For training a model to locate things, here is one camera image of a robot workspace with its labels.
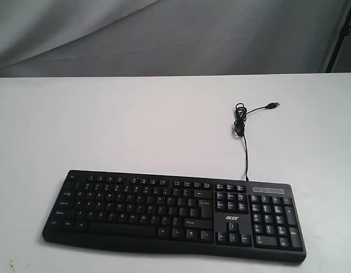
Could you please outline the black acer keyboard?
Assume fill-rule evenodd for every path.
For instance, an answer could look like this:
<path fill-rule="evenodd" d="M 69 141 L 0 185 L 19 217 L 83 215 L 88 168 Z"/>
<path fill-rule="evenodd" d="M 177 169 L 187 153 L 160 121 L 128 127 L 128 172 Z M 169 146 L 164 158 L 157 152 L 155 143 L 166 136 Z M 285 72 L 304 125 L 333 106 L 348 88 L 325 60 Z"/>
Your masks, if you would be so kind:
<path fill-rule="evenodd" d="M 307 256 L 291 186 L 254 181 L 71 170 L 42 235 L 135 253 Z"/>

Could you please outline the grey backdrop cloth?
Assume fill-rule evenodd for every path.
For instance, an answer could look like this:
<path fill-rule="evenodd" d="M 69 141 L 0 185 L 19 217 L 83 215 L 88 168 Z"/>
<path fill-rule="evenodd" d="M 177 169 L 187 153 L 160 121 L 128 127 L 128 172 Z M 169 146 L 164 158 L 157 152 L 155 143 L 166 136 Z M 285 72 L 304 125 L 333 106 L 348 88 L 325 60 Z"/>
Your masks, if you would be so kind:
<path fill-rule="evenodd" d="M 0 1 L 0 77 L 320 73 L 351 1 Z"/>

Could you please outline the black stand pole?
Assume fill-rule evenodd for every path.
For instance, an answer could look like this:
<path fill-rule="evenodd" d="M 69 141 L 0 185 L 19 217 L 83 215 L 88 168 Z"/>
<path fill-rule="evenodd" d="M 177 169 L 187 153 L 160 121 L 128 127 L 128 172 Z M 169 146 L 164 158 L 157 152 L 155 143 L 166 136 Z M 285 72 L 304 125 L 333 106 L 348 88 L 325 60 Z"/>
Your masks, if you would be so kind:
<path fill-rule="evenodd" d="M 342 15 L 342 22 L 339 25 L 338 37 L 336 39 L 335 45 L 333 46 L 333 51 L 329 54 L 329 60 L 325 68 L 325 73 L 331 73 L 333 71 L 342 49 L 344 40 L 351 33 L 351 1 L 348 1 L 347 6 L 348 11 Z"/>

